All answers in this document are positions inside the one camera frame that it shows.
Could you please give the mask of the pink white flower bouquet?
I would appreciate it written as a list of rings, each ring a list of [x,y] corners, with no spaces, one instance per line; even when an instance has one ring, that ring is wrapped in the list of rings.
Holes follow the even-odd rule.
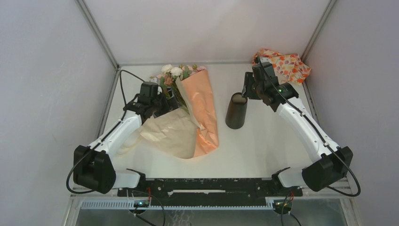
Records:
[[[177,82],[183,81],[206,69],[204,66],[197,65],[164,65],[161,69],[161,74],[151,76],[150,82],[155,82],[160,86],[171,110],[181,108],[188,113],[186,102],[178,88]]]

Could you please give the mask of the dark brown vase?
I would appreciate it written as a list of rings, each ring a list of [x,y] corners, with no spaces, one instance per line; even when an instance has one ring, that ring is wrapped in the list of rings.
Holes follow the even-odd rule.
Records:
[[[225,123],[231,129],[240,129],[244,123],[247,112],[247,98],[243,97],[240,92],[231,96]]]

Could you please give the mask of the cream ribbon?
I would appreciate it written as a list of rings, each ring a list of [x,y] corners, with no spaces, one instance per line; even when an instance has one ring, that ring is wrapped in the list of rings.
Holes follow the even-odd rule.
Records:
[[[142,136],[140,132],[135,131],[130,134],[127,139],[123,142],[120,149],[116,152],[117,156],[127,154],[128,152],[135,149],[142,141]]]

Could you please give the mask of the orange wrapping paper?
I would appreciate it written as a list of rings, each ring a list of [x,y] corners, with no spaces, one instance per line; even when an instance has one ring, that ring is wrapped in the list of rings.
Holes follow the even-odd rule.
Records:
[[[214,94],[208,70],[178,81],[188,113],[178,108],[151,117],[139,129],[147,142],[181,159],[200,157],[219,147]]]

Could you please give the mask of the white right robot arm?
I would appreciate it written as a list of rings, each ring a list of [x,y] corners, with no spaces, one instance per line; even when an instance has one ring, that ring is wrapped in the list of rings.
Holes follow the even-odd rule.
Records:
[[[311,160],[309,166],[288,167],[273,174],[272,191],[276,195],[284,196],[293,186],[306,186],[315,192],[333,189],[333,183],[352,173],[352,150],[340,147],[322,130],[306,110],[296,89],[288,82],[279,83],[272,64],[252,66],[252,71],[245,74],[242,96],[261,100],[283,118]]]

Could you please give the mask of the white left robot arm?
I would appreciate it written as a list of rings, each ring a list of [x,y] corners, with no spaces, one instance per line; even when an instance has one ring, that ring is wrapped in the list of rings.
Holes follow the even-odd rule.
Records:
[[[88,146],[79,145],[74,150],[73,167],[67,178],[87,188],[88,193],[106,194],[112,189],[128,188],[135,196],[144,195],[147,183],[140,179],[141,174],[132,169],[115,170],[112,159],[147,119],[171,110],[160,86],[143,82],[139,93],[125,104],[121,117],[111,128]]]

